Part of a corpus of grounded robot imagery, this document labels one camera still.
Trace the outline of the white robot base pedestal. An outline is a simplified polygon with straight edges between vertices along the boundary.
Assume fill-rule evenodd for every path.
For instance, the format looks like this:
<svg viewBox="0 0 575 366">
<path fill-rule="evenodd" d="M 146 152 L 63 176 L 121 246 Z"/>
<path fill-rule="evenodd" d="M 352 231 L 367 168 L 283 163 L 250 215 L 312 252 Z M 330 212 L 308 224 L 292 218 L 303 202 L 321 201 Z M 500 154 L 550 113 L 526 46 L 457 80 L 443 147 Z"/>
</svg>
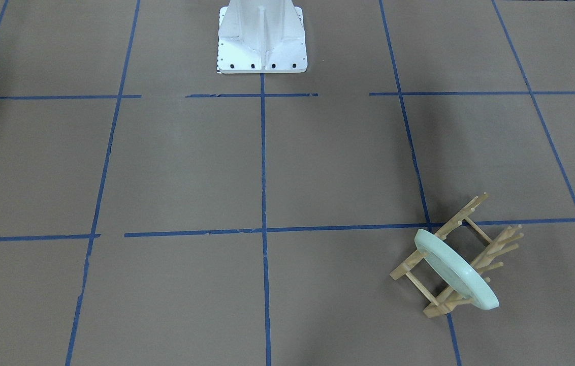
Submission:
<svg viewBox="0 0 575 366">
<path fill-rule="evenodd" d="M 218 13 L 221 74 L 304 73 L 304 13 L 292 1 L 230 1 Z"/>
</svg>

